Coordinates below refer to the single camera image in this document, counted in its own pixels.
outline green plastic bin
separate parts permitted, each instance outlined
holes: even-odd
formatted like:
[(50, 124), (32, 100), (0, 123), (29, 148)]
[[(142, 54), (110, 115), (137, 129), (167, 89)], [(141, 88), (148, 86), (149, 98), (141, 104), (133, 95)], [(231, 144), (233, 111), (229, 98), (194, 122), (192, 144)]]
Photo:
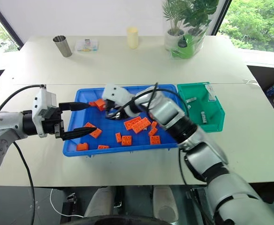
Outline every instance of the green plastic bin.
[[(225, 112), (217, 97), (214, 102), (208, 100), (209, 92), (205, 88), (205, 84), (209, 84), (209, 82), (178, 84), (177, 87), (182, 99), (197, 98), (197, 100), (187, 103), (191, 106), (189, 109), (190, 119), (199, 124), (206, 132), (219, 132), (222, 131)], [(202, 121), (202, 111), (206, 114), (206, 124)]]

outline white sticker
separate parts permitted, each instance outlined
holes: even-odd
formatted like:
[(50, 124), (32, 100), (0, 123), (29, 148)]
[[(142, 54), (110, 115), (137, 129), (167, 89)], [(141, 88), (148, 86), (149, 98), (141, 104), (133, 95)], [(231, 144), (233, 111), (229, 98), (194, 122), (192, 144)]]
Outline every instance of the white sticker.
[(206, 87), (207, 91), (209, 92), (208, 101), (209, 102), (215, 102), (216, 101), (216, 95), (215, 95), (215, 92), (214, 92), (212, 86), (210, 84), (205, 84), (205, 87)]

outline orange building block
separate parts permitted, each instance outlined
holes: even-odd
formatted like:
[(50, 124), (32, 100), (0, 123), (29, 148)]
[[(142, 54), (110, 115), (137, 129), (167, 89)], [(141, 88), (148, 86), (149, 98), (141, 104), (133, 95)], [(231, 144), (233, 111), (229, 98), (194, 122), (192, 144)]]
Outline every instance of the orange building block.
[(101, 134), (101, 132), (102, 132), (101, 129), (96, 128), (96, 130), (93, 131), (92, 133), (90, 133), (90, 135), (91, 135), (92, 137), (94, 137), (94, 138), (98, 138), (99, 135)]
[(86, 123), (85, 124), (85, 126), (84, 126), (85, 128), (96, 128), (96, 126), (94, 126), (93, 124), (91, 124), (91, 123)]
[(150, 143), (151, 144), (161, 144), (160, 142), (160, 136), (150, 136)]
[(140, 120), (138, 123), (133, 125), (133, 131), (138, 134), (140, 131), (142, 131), (144, 128), (148, 127), (151, 124), (151, 122), (144, 117), (142, 120)]
[(132, 136), (122, 136), (122, 145), (124, 146), (130, 146), (132, 145)]
[(108, 149), (110, 148), (108, 145), (99, 145), (98, 149)]
[[(88, 122), (88, 123), (85, 124), (84, 127), (86, 127), (86, 128), (95, 128), (96, 126), (94, 126), (93, 124)], [(101, 129), (96, 128), (96, 130), (93, 131), (92, 133), (90, 133), (90, 135), (94, 138), (98, 138), (99, 135), (101, 134), (101, 132), (102, 132)]]
[(89, 102), (88, 103), (90, 106), (96, 106), (95, 102)]
[(122, 142), (122, 135), (121, 135), (120, 133), (116, 133), (116, 134), (115, 134), (115, 137), (116, 137), (117, 143)]
[(88, 150), (88, 148), (89, 148), (89, 146), (88, 146), (87, 143), (78, 144), (78, 145), (76, 146), (76, 150), (77, 150), (77, 151), (86, 151), (86, 150)]
[(131, 130), (133, 125), (135, 125), (136, 123), (138, 123), (141, 120), (141, 117), (135, 117), (131, 120), (125, 121), (124, 122), (124, 126), (126, 127), (127, 130)]
[(96, 100), (94, 103), (100, 111), (103, 111), (105, 109), (105, 101), (103, 99), (100, 98)]
[(155, 135), (155, 133), (157, 133), (157, 131), (158, 131), (158, 129), (155, 128), (155, 127), (153, 127), (153, 128), (151, 129), (151, 131), (148, 132), (148, 135), (149, 135), (149, 136), (153, 136), (153, 135)]
[(152, 128), (155, 128), (155, 127), (157, 126), (157, 124), (158, 124), (158, 123), (157, 123), (156, 121), (153, 121), (153, 122), (152, 122), (152, 125), (151, 125)]

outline black cable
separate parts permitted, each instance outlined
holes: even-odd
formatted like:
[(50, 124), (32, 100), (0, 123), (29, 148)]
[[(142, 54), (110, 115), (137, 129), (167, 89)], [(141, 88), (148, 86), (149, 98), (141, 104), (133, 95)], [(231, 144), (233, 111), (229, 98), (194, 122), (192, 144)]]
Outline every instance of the black cable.
[(155, 83), (154, 89), (152, 90), (152, 95), (151, 95), (150, 100), (149, 100), (149, 102), (147, 104), (146, 114), (147, 114), (147, 116), (148, 116), (149, 119), (151, 119), (151, 117), (150, 117), (150, 104), (151, 104), (151, 102), (152, 102), (152, 100), (153, 100), (153, 98), (155, 96), (155, 92), (156, 92), (157, 87), (158, 87), (158, 82)]
[(191, 189), (190, 191), (190, 196), (192, 198), (192, 200), (194, 201), (194, 203), (196, 204), (197, 208), (200, 210), (201, 214), (205, 217), (205, 219), (209, 222), (209, 224), (214, 225), (214, 222), (208, 217), (208, 215), (206, 214), (206, 212), (203, 210), (203, 208), (199, 205), (193, 190)]
[[(172, 90), (168, 90), (168, 89), (165, 89), (165, 88), (157, 88), (155, 91), (165, 91), (165, 92), (169, 92), (169, 93), (172, 93), (174, 95), (176, 95), (183, 103), (184, 107), (186, 108), (186, 112), (187, 112), (187, 116), (189, 117), (189, 111), (188, 111), (188, 107), (187, 107), (187, 104), (186, 102), (178, 95), (178, 93), (172, 91)], [(120, 107), (116, 112), (113, 112), (113, 113), (106, 113), (106, 118), (112, 118), (114, 117), (117, 113), (119, 113), (121, 110), (123, 110), (125, 107), (129, 106), (132, 102), (134, 102), (136, 99), (142, 97), (143, 95), (146, 95), (148, 93), (151, 93), (153, 92), (153, 90), (148, 90), (148, 91), (145, 91), (143, 93), (141, 93), (140, 95), (137, 95), (135, 97), (133, 97), (130, 101), (128, 101), (126, 104), (124, 104), (122, 107)]]
[(13, 142), (13, 144), (15, 145), (15, 147), (17, 148), (18, 150), (18, 153), (23, 161), (23, 164), (26, 168), (26, 171), (28, 172), (28, 176), (29, 176), (29, 180), (30, 180), (30, 190), (32, 192), (32, 206), (33, 206), (33, 212), (32, 212), (32, 217), (31, 217), (31, 220), (30, 220), (30, 224), (33, 225), (34, 224), (34, 219), (35, 219), (35, 190), (34, 190), (34, 185), (33, 185), (33, 180), (32, 180), (32, 176), (30, 175), (30, 169), (28, 167), (28, 165), (26, 164), (26, 161), (23, 157), (23, 154), (18, 146), (18, 144), (16, 142)]
[(4, 107), (4, 105), (11, 99), (13, 98), (15, 95), (17, 95), (19, 92), (26, 90), (28, 88), (42, 88), (44, 87), (44, 84), (35, 84), (35, 85), (30, 85), (30, 86), (26, 86), (23, 88), (20, 88), (19, 90), (15, 91), (12, 95), (10, 95), (1, 105), (0, 105), (0, 110), (2, 110), (2, 108)]
[(184, 184), (185, 185), (187, 185), (187, 182), (186, 182), (186, 180), (185, 180), (185, 178), (184, 178), (184, 175), (183, 175), (183, 170), (182, 170), (182, 165), (181, 165), (181, 151), (180, 151), (180, 149), (179, 149), (179, 157), (178, 157), (178, 159), (179, 159), (179, 168), (180, 168), (180, 174), (181, 174), (181, 177), (182, 177), (182, 180), (183, 180), (183, 182), (184, 182)]

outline stainless steel tumbler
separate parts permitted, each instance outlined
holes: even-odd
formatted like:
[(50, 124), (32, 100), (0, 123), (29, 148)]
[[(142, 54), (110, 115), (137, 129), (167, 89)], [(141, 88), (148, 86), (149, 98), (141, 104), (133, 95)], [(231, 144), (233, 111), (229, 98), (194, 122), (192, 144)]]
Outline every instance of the stainless steel tumbler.
[(53, 38), (54, 43), (62, 53), (64, 57), (69, 57), (72, 55), (72, 52), (67, 43), (66, 37), (63, 35), (59, 35)]

